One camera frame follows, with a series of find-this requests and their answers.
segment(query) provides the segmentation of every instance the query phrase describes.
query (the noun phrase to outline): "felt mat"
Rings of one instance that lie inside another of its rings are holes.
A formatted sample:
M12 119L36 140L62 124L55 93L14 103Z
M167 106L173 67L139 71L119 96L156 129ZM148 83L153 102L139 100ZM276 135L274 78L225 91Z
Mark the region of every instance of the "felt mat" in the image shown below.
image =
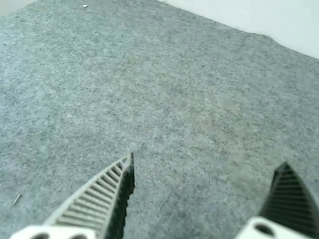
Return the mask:
M126 239L230 239L284 161L319 191L318 60L154 0L0 25L1 238L130 151Z

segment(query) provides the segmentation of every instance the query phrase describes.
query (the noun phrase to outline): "screw hole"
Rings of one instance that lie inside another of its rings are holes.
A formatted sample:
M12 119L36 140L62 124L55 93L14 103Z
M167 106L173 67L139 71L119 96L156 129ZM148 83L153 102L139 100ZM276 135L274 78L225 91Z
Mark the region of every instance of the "screw hole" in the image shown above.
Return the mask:
M87 237L84 235L76 235L76 236L71 237L70 239L87 239Z
M262 233L264 233L264 234L267 234L267 235L272 236L272 237L275 236L273 230L271 230L271 229L269 228L269 226L267 226L267 225L265 225L265 224L256 224L256 225L255 225L255 228L256 228L258 231L260 231L260 232L262 232Z
M49 238L49 234L48 233L40 233L38 235L35 235L31 239L48 239L48 238Z

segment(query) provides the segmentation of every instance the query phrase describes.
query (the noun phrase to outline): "gray carpet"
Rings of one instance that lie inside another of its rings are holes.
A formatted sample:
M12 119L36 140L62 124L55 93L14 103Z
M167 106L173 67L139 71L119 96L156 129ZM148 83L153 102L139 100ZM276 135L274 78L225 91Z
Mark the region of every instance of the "gray carpet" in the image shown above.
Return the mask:
M126 239L230 239L286 160L319 191L318 60L155 0L85 3L1 19L0 238L129 151Z

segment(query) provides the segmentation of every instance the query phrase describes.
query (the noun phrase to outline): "small debris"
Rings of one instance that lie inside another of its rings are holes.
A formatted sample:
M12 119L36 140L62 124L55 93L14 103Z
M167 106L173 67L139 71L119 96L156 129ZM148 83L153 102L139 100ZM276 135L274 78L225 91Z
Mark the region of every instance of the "small debris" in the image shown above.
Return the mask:
M15 205L17 203L17 201L19 200L19 198L21 197L21 194L18 194L18 196L15 198L15 200L13 201L12 205Z

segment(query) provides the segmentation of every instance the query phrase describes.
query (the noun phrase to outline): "floor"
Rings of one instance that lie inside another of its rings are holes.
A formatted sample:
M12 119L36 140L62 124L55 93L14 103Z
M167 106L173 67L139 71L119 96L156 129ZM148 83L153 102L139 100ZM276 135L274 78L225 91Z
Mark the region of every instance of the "floor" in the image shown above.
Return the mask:
M34 0L1 1L0 16L3 16ZM285 47L319 59L317 0L160 1L236 29L270 36Z

